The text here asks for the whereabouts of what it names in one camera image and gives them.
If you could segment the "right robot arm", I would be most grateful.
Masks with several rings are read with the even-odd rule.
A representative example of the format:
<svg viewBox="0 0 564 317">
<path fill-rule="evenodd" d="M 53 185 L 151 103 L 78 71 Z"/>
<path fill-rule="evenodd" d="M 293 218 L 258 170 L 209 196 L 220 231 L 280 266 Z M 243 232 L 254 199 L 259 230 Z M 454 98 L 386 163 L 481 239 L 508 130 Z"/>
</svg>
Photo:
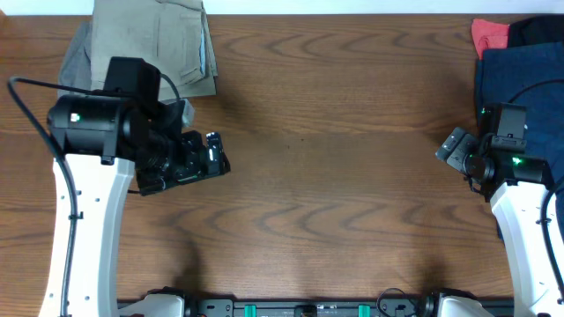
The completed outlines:
<svg viewBox="0 0 564 317">
<path fill-rule="evenodd" d="M 436 157 L 490 204 L 508 257 L 515 316 L 563 314 L 563 242 L 548 162 L 526 154 L 525 107 L 485 106 L 474 136 L 456 128 Z"/>
</svg>

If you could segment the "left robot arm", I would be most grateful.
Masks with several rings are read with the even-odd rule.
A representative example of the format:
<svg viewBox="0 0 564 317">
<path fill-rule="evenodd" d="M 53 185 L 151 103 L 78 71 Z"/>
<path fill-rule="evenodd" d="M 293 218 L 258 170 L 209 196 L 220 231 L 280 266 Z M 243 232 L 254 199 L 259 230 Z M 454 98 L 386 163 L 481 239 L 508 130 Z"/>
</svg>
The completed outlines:
<svg viewBox="0 0 564 317">
<path fill-rule="evenodd" d="M 57 148 L 56 224 L 43 316 L 186 316 L 171 288 L 119 306 L 116 269 L 131 183 L 142 196 L 218 177 L 230 165 L 218 133 L 185 131 L 184 99 L 159 100 L 164 75 L 140 58 L 114 57 L 104 86 L 66 89 L 48 112 Z"/>
</svg>

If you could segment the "light khaki shorts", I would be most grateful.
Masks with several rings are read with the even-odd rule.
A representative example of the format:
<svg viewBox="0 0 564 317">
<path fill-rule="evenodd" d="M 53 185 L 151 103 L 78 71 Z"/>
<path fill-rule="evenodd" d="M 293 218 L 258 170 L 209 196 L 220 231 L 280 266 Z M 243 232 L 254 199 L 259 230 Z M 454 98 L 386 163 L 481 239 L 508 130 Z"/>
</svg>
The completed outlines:
<svg viewBox="0 0 564 317">
<path fill-rule="evenodd" d="M 167 75 L 183 98 L 216 93 L 218 68 L 201 0 L 96 0 L 93 89 L 103 87 L 114 56 L 144 59 Z"/>
</svg>

